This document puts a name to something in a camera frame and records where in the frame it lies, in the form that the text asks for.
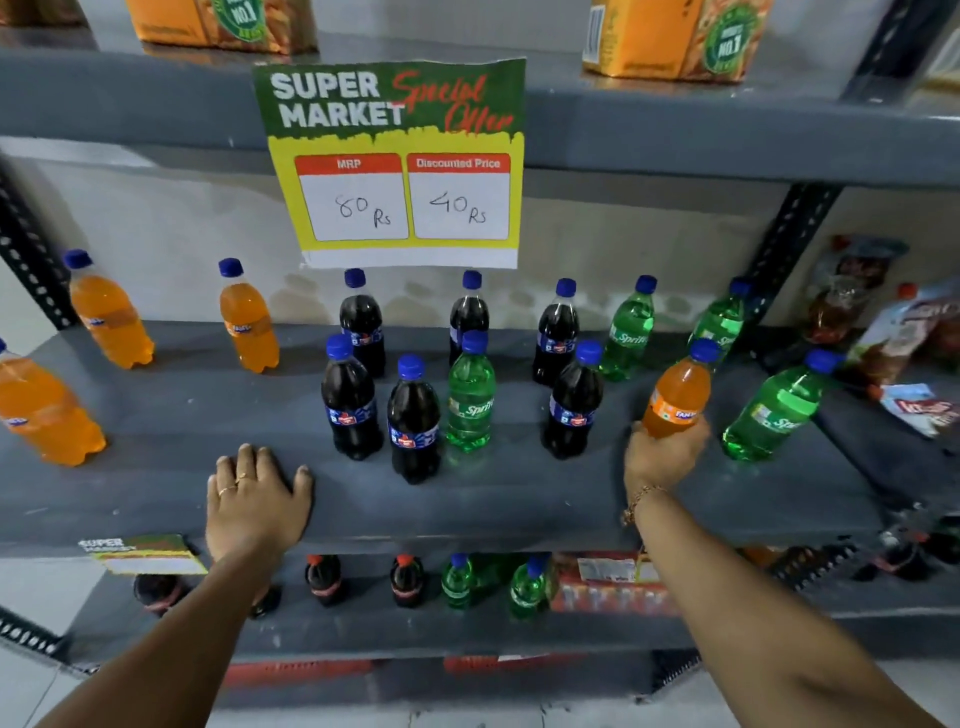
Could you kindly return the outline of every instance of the blue bottle cap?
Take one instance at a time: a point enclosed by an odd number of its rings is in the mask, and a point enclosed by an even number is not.
[[[541,556],[533,556],[527,562],[527,576],[531,579],[539,579],[543,575],[543,569],[546,563]]]
[[[87,251],[74,248],[72,251],[67,251],[63,254],[63,265],[71,271],[79,271],[89,265],[93,265],[93,261],[90,260],[90,255]]]
[[[353,341],[348,333],[335,333],[326,340],[326,355],[336,361],[353,356]]]
[[[561,298],[572,299],[577,293],[577,281],[574,279],[560,279],[557,281],[557,295]]]
[[[636,292],[645,293],[649,296],[657,290],[657,279],[653,276],[640,276],[636,279]]]
[[[720,345],[712,339],[697,339],[690,345],[690,358],[702,364],[716,361],[720,354]]]
[[[344,271],[344,282],[348,288],[361,288],[367,285],[367,274],[363,268],[349,268]]]
[[[225,279],[235,279],[243,276],[243,266],[235,257],[225,257],[217,265],[220,266],[220,275]]]
[[[485,331],[464,331],[462,349],[466,353],[487,353],[487,341]]]
[[[603,358],[603,345],[599,341],[581,341],[577,344],[577,361],[589,367],[595,367]]]
[[[401,379],[419,379],[423,376],[423,360],[414,353],[404,354],[396,365]]]
[[[804,358],[807,369],[827,376],[833,374],[833,370],[840,365],[841,361],[840,354],[828,352],[826,349],[812,349]]]
[[[745,299],[750,295],[751,287],[752,286],[747,279],[738,276],[730,281],[730,295]]]
[[[483,284],[483,276],[480,271],[464,271],[464,288],[468,291],[479,291]]]

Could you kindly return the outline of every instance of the hand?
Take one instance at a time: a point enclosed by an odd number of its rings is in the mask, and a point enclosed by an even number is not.
[[[634,423],[633,430],[623,458],[628,503],[644,485],[671,490],[693,470],[710,436],[710,425],[703,415],[683,432],[661,440],[650,437],[641,423]]]
[[[291,494],[267,448],[256,453],[250,445],[237,452],[233,463],[224,455],[217,474],[206,482],[206,545],[214,561],[236,548],[275,549],[279,557],[303,535],[313,498],[313,475],[301,465]]]

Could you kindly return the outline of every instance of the forearm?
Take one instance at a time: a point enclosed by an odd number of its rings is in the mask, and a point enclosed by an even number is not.
[[[742,724],[852,725],[835,719],[849,711],[867,717],[864,701],[884,704],[888,718],[906,710],[915,725],[927,724],[915,714],[932,720],[843,630],[708,534],[673,497],[645,497],[636,523]]]
[[[232,552],[140,644],[77,688],[40,728],[205,725],[244,620],[278,562],[271,547]]]

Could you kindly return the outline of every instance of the orange soda bottle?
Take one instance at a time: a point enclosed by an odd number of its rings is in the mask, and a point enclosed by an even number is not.
[[[0,339],[0,418],[51,463],[80,465],[107,446],[104,433],[59,379]]]
[[[228,279],[220,294],[220,313],[240,363],[251,372],[263,374],[267,367],[280,363],[280,346],[267,304],[243,278],[243,266],[235,257],[220,261],[220,275]]]
[[[118,367],[154,360],[154,342],[123,288],[97,273],[86,251],[67,251],[70,301],[104,355]]]
[[[643,413],[643,426],[654,439],[681,432],[693,425],[710,399],[710,367],[720,358],[720,345],[697,339],[690,354],[657,380]]]

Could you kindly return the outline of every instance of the sprite bottle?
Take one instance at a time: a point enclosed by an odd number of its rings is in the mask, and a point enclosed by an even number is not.
[[[454,609],[467,609],[476,586],[476,575],[473,573],[470,557],[465,553],[451,555],[440,584],[444,589],[447,605]]]
[[[771,376],[736,421],[723,433],[734,460],[764,460],[790,433],[813,417],[839,354],[814,349],[804,364]]]
[[[636,292],[620,304],[613,314],[610,336],[603,349],[600,372],[608,381],[628,378],[639,364],[654,327],[654,291],[657,279],[640,276]]]
[[[450,396],[447,408],[450,419],[446,439],[470,452],[490,441],[490,417],[496,377],[487,358],[487,333],[464,331],[464,352],[450,370]]]
[[[712,339],[720,345],[719,364],[740,335],[743,328],[743,317],[746,309],[746,298],[750,295],[750,282],[746,279],[735,278],[730,281],[730,295],[717,299],[711,303],[697,322],[697,326],[690,334],[687,345],[697,339]]]
[[[514,617],[527,619],[540,611],[546,599],[545,567],[542,556],[532,556],[514,572],[510,582],[510,613]]]

